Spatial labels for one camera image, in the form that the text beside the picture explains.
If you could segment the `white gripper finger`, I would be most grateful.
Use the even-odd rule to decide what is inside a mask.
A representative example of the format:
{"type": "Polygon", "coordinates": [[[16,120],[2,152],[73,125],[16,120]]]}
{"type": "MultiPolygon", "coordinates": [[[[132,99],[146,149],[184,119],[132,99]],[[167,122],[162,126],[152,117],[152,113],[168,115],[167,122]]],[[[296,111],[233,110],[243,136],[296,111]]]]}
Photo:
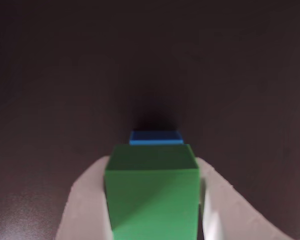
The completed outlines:
{"type": "Polygon", "coordinates": [[[56,240],[112,240],[104,173],[109,161],[103,156],[72,185],[56,240]]]}
{"type": "Polygon", "coordinates": [[[300,240],[300,162],[197,158],[207,240],[300,240]]]}

